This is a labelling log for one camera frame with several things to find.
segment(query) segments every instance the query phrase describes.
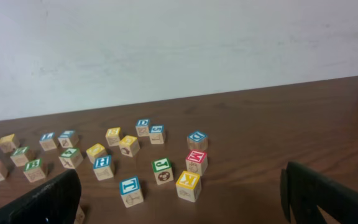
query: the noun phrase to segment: wooden table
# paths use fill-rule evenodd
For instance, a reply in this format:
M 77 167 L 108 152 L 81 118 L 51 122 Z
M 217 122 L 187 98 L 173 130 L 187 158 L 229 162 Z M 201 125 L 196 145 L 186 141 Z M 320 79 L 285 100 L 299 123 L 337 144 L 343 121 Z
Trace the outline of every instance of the wooden table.
M 358 77 L 0 121 L 0 137 L 16 133 L 49 163 L 51 179 L 63 172 L 62 149 L 43 152 L 43 133 L 77 130 L 85 155 L 96 143 L 107 146 L 108 128 L 135 135 L 141 118 L 164 124 L 167 143 L 140 138 L 142 149 L 134 158 L 110 147 L 116 175 L 102 182 L 85 158 L 77 172 L 87 223 L 286 223 L 279 178 L 290 160 L 358 191 Z M 176 181 L 189 153 L 186 136 L 197 129 L 210 138 L 209 166 L 200 198 L 191 203 L 177 197 L 175 182 L 155 183 L 151 161 L 169 157 Z M 30 184 L 1 150 L 0 159 L 11 170 L 0 182 L 0 207 L 42 183 Z M 119 181 L 133 175 L 139 176 L 145 202 L 125 208 Z

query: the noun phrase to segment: red block face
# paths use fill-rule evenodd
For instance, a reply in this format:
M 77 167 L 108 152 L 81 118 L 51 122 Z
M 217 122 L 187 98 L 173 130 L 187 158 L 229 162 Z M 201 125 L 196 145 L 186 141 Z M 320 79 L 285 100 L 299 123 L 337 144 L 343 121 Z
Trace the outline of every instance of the red block face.
M 192 161 L 192 162 L 197 162 L 200 164 L 204 161 L 205 157 L 206 157 L 206 152 L 199 152 L 199 151 L 192 150 L 192 151 L 190 151 L 186 160 Z

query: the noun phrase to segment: green block face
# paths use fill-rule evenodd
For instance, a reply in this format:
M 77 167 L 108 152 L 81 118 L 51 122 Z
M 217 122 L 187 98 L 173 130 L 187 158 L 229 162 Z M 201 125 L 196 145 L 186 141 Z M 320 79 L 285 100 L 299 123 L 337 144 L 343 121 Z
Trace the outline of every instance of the green block face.
M 42 165 L 42 159 L 36 159 L 25 164 L 24 171 L 28 171 Z
M 70 158 L 70 157 L 73 156 L 77 151 L 78 151 L 78 149 L 67 149 L 66 151 L 64 151 L 64 152 L 60 155 L 60 157 Z
M 160 172 L 161 170 L 171 168 L 171 162 L 168 158 L 159 159 L 157 161 L 152 162 L 153 171 Z
M 21 155 L 21 154 L 25 154 L 28 150 L 29 150 L 28 146 L 20 147 L 20 148 L 16 149 L 16 151 L 13 153 L 12 156 L 18 156 L 18 155 Z

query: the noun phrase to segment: yellow block face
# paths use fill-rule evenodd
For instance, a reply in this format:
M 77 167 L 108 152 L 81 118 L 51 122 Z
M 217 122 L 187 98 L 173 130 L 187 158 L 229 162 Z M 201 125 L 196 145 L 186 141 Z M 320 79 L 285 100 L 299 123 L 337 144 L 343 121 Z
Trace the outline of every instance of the yellow block face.
M 15 134 L 11 134 L 11 135 L 2 137 L 0 139 L 0 143 L 7 142 L 7 141 L 12 141 L 14 136 L 15 136 Z
M 110 128 L 107 130 L 106 137 L 107 136 L 116 136 L 119 134 L 121 128 Z
M 177 181 L 177 186 L 194 190 L 199 180 L 200 175 L 193 172 L 183 171 Z
M 87 149 L 86 153 L 88 155 L 95 156 L 95 155 L 97 155 L 98 153 L 100 153 L 103 150 L 104 150 L 104 146 L 102 146 L 99 143 L 97 143 L 96 145 L 94 145 L 94 146 L 90 147 L 89 149 Z
M 121 141 L 119 141 L 119 144 L 131 146 L 131 144 L 133 144 L 136 140 L 137 140 L 137 137 L 125 136 Z

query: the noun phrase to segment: wood grain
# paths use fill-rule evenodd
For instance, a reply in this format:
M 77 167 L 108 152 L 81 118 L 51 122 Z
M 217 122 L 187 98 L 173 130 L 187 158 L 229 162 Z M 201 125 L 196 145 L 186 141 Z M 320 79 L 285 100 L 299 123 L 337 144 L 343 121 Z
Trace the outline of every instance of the wood grain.
M 142 149 L 134 158 L 108 147 L 108 128 L 136 136 L 142 118 L 165 125 L 164 145 L 139 138 Z M 0 121 L 0 137 L 16 133 L 49 163 L 47 179 L 63 171 L 63 149 L 44 152 L 39 137 L 66 129 L 78 131 L 84 157 L 101 143 L 116 166 L 114 178 L 104 181 L 96 179 L 88 158 L 77 168 L 87 223 L 285 223 L 279 177 L 290 160 L 358 190 L 358 77 Z M 197 129 L 209 135 L 208 168 L 201 195 L 191 203 L 177 197 L 174 182 L 156 184 L 151 161 L 169 157 L 177 180 L 189 153 L 186 136 Z M 11 170 L 0 182 L 0 207 L 41 184 L 30 184 L 1 150 L 0 159 Z M 145 202 L 126 209 L 119 181 L 133 175 Z

